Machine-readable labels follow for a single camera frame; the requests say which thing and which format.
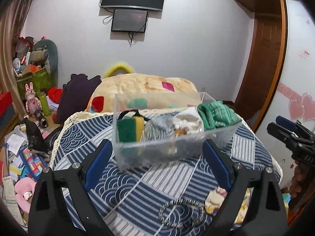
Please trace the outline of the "colorful book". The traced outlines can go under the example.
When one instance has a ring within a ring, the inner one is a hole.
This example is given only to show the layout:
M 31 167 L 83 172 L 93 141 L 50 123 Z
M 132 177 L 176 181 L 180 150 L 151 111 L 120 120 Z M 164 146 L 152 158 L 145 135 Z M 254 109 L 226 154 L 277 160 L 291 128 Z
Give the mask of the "colorful book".
M 19 150 L 19 156 L 25 166 L 26 175 L 37 181 L 46 167 L 44 159 L 40 155 L 32 153 L 27 147 L 22 147 Z

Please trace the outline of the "green bottle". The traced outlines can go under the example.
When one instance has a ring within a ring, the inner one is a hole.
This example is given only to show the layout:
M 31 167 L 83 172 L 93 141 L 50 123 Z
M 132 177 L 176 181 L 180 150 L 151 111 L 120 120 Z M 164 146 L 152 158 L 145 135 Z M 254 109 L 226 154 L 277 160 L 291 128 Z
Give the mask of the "green bottle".
M 38 94 L 38 98 L 40 100 L 41 108 L 42 108 L 44 116 L 49 116 L 50 115 L 50 108 L 49 108 L 49 104 L 47 102 L 46 94 L 44 92 L 40 92 Z

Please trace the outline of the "brown wooden wardrobe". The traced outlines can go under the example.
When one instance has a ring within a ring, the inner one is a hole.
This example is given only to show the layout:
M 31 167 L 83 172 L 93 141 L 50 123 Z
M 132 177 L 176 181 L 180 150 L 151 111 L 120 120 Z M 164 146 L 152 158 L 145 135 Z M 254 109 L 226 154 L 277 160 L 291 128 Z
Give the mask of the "brown wooden wardrobe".
M 234 108 L 257 131 L 275 94 L 287 44 L 284 0 L 235 0 L 254 13 L 254 29 L 245 74 Z

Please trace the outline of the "pink rabbit doll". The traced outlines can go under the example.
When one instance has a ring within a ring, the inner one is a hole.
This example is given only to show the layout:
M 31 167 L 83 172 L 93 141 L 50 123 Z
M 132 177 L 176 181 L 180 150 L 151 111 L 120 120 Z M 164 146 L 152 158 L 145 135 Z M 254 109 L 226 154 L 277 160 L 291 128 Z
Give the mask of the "pink rabbit doll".
M 42 110 L 40 100 L 36 97 L 36 92 L 34 91 L 33 83 L 30 82 L 25 84 L 25 99 L 26 99 L 26 111 L 32 117 L 35 117 L 35 111 Z

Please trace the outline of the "red box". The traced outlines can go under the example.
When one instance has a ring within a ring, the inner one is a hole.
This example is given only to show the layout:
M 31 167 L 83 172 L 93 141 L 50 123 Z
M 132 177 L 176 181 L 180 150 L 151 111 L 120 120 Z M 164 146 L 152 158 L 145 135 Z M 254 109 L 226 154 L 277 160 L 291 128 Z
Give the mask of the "red box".
M 12 96 L 10 92 L 0 94 L 0 116 L 6 112 L 7 108 L 12 104 Z

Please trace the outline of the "black flashlight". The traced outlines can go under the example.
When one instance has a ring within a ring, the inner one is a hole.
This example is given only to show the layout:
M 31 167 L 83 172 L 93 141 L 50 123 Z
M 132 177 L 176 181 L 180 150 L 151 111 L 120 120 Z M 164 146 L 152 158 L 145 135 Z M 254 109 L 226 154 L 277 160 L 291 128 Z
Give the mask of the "black flashlight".
M 47 128 L 48 127 L 48 121 L 47 119 L 44 117 L 44 115 L 41 113 L 41 111 L 36 110 L 34 112 L 34 116 L 37 119 L 37 121 L 39 122 L 40 127 L 42 128 Z

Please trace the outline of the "white sliding door with hearts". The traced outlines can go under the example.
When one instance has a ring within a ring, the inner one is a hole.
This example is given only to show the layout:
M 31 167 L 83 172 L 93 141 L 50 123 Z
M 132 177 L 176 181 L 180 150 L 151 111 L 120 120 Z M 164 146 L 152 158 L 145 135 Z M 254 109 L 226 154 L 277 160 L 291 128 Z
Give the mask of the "white sliding door with hearts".
M 294 174 L 294 160 L 285 145 L 267 133 L 267 125 L 283 116 L 314 131 L 314 21 L 299 0 L 283 0 L 286 49 L 278 87 L 257 136 L 283 170 L 282 184 Z

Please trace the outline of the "yellow green sponge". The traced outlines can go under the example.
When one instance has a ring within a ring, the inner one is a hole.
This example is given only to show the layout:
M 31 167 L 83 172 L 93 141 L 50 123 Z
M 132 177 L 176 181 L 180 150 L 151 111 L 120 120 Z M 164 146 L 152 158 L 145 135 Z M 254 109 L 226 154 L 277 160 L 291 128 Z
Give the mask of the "yellow green sponge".
M 117 124 L 119 142 L 123 144 L 140 142 L 144 128 L 145 120 L 143 117 L 134 116 L 119 119 Z M 123 157 L 135 157 L 138 155 L 138 148 L 117 147 L 115 154 Z

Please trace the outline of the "pink plush toy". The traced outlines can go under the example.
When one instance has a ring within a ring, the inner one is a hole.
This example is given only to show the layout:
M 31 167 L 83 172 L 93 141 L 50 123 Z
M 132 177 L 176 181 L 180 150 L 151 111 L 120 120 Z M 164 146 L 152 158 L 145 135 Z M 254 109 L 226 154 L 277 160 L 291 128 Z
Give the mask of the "pink plush toy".
M 31 208 L 31 203 L 29 203 L 28 200 L 34 195 L 35 187 L 36 181 L 30 177 L 24 177 L 18 180 L 14 186 L 16 202 L 27 214 L 30 212 Z

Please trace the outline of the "clear plastic storage box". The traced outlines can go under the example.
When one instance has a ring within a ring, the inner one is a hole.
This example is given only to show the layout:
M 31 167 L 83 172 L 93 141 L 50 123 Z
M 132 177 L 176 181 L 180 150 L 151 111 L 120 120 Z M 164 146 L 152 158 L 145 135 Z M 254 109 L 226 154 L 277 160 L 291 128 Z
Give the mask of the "clear plastic storage box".
M 120 170 L 202 153 L 206 139 L 225 147 L 241 119 L 205 92 L 117 94 L 113 148 Z

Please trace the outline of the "white bag with black straps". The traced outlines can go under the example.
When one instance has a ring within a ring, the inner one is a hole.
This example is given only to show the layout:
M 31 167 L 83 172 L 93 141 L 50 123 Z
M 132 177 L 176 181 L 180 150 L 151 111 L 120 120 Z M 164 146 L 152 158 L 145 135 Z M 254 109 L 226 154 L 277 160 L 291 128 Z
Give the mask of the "white bag with black straps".
M 122 120 L 125 116 L 127 117 L 140 117 L 140 118 L 143 118 L 143 120 L 145 122 L 148 122 L 150 121 L 149 118 L 143 116 L 142 114 L 140 114 L 139 110 L 138 109 L 131 109 L 131 110 L 125 110 L 125 111 L 122 111 L 119 116 L 118 116 L 118 120 Z

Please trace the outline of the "white drawstring pouch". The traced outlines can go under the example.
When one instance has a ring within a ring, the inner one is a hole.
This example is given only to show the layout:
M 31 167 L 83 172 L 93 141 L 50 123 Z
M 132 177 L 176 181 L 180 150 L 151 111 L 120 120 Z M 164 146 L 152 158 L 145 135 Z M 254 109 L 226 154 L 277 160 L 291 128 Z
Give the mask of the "white drawstring pouch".
M 176 114 L 173 117 L 173 126 L 175 131 L 181 134 L 196 134 L 204 131 L 204 124 L 196 107 L 188 107 Z

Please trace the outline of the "grey knitted cloth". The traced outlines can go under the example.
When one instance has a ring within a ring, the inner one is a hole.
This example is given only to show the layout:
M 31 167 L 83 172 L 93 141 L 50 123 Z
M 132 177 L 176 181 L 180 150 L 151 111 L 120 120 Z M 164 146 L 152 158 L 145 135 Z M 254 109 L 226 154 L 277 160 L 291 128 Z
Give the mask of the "grey knitted cloth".
M 159 116 L 151 119 L 145 124 L 141 141 L 155 141 L 163 138 L 175 137 L 175 129 L 173 126 L 172 116 Z

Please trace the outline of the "green knitted cloth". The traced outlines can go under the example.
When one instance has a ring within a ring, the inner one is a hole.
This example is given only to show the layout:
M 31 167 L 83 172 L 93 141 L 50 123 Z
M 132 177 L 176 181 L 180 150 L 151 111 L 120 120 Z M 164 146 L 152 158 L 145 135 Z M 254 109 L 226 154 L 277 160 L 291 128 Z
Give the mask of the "green knitted cloth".
M 200 104 L 197 111 L 203 122 L 205 130 L 229 127 L 241 122 L 241 118 L 235 111 L 222 101 L 214 101 L 209 104 Z

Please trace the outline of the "striped curtain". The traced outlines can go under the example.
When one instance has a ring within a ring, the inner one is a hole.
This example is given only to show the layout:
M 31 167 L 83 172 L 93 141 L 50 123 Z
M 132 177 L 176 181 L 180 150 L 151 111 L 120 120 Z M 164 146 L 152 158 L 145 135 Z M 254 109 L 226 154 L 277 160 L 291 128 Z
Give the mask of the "striped curtain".
M 19 117 L 26 113 L 13 70 L 15 42 L 21 34 L 33 0 L 1 0 L 1 93 L 10 92 Z

